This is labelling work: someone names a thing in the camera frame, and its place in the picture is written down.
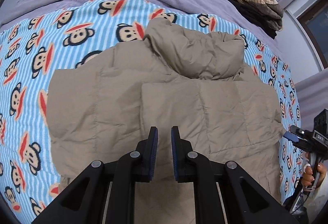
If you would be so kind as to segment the right hand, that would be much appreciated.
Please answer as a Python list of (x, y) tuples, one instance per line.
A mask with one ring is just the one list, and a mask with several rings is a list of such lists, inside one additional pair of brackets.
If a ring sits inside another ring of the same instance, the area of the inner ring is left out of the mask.
[[(324, 163), (319, 163), (317, 166), (317, 170), (320, 174), (317, 185), (316, 185), (316, 190), (318, 193), (327, 196), (327, 167), (325, 166)], [(312, 171), (312, 168), (310, 165), (306, 164), (304, 166), (304, 171), (302, 174), (302, 186), (303, 189), (305, 190), (307, 187), (309, 187), (312, 183), (314, 183), (315, 178), (314, 178), (314, 173)]]

